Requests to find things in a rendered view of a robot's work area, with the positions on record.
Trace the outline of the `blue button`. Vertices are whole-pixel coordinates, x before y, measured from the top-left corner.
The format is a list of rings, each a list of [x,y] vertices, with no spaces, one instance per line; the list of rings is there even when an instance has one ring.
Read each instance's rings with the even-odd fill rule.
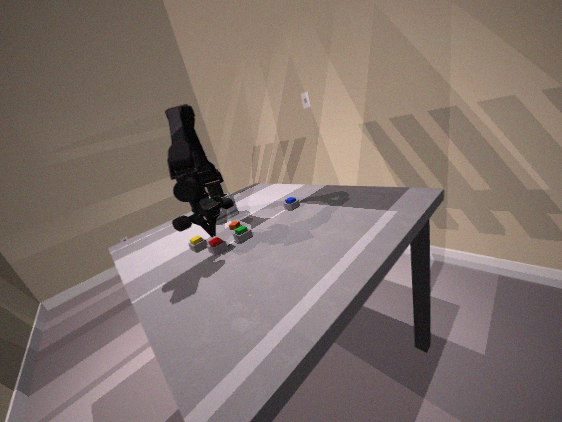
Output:
[[[296,200],[296,198],[290,197],[285,200],[285,203],[283,203],[283,205],[284,209],[294,210],[295,208],[300,206],[300,203],[299,200]]]

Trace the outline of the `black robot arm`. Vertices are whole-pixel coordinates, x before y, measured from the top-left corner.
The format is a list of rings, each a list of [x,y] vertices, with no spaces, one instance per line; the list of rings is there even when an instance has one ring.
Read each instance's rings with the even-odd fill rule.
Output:
[[[227,194],[223,193],[220,185],[224,182],[220,172],[208,161],[194,130],[193,108],[185,104],[169,108],[165,114],[172,138],[172,145],[168,150],[169,175],[171,180],[177,181],[173,187],[173,195],[182,202],[193,200],[195,215],[211,218],[220,213],[220,207],[224,205],[222,197]],[[195,196],[204,187],[207,187],[210,198],[205,193],[198,200]]]

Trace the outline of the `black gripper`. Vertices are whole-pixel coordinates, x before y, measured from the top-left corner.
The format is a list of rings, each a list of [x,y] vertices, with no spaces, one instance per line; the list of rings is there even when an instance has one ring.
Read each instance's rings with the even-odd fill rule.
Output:
[[[203,198],[203,194],[206,193],[206,190],[204,189],[203,191],[197,193],[197,195],[195,197],[197,197],[197,199],[202,199]],[[233,201],[230,198],[225,198],[222,197],[223,199],[223,203],[224,205],[222,206],[224,209],[229,209],[231,207],[234,206]],[[191,210],[193,211],[193,200],[189,201],[190,206],[191,206]],[[220,208],[222,208],[220,207]],[[206,220],[204,219],[203,215],[195,215],[195,213],[193,215],[190,216],[180,216],[176,219],[172,220],[172,226],[175,230],[181,232],[184,231],[188,228],[191,227],[192,223],[201,226],[212,238],[213,236],[216,236],[216,219],[217,217],[220,216],[219,214],[216,214],[214,216],[212,216],[211,218],[206,218]],[[209,226],[208,226],[209,225]]]

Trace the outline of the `red button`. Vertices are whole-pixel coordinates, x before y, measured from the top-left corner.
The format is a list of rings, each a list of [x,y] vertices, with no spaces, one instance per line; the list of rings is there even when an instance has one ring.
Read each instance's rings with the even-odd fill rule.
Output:
[[[228,248],[228,246],[226,244],[226,241],[223,241],[218,237],[216,237],[216,238],[214,238],[214,239],[212,239],[208,242],[209,242],[209,244],[206,245],[207,248],[208,248],[208,251],[215,256]]]

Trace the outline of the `yellow button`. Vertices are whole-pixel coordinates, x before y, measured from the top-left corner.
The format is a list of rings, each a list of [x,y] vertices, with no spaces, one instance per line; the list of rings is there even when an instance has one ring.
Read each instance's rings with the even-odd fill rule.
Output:
[[[207,247],[206,245],[208,245],[208,244],[207,244],[205,239],[203,239],[203,238],[201,238],[200,236],[197,235],[196,237],[190,239],[190,243],[188,243],[188,245],[189,245],[190,249],[196,253],[196,252],[200,251],[201,249]]]

